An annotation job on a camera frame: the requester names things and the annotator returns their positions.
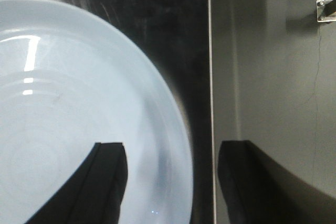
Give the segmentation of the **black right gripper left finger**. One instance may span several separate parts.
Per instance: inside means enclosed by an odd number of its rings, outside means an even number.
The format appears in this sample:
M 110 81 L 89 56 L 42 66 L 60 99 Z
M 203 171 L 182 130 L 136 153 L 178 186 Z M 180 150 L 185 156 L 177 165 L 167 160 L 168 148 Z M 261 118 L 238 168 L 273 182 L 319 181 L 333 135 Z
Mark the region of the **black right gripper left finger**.
M 128 180 L 122 143 L 95 143 L 63 186 L 28 223 L 118 223 Z

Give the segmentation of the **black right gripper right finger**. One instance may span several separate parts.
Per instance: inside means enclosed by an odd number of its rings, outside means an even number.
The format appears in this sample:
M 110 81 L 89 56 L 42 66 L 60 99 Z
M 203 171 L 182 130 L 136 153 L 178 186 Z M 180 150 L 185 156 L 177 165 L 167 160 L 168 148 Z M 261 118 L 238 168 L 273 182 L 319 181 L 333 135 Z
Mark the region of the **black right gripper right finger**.
M 335 223 L 335 198 L 249 140 L 222 141 L 217 174 L 230 223 Z

